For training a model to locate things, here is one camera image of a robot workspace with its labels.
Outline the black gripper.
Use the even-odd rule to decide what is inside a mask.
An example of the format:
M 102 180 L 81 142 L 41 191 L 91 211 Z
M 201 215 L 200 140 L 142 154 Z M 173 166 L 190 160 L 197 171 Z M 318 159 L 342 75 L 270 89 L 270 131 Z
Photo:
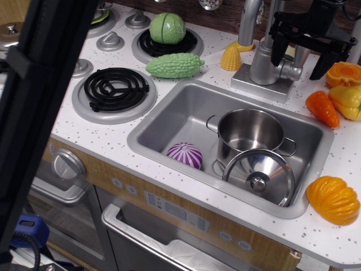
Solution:
M 345 4 L 346 1 L 313 1 L 306 13 L 274 13 L 269 32 L 273 39 L 272 64 L 280 64 L 290 43 L 305 47 L 319 54 L 310 76 L 310 80 L 319 80 L 341 58 L 347 58 L 358 40 L 334 23 L 338 9 Z

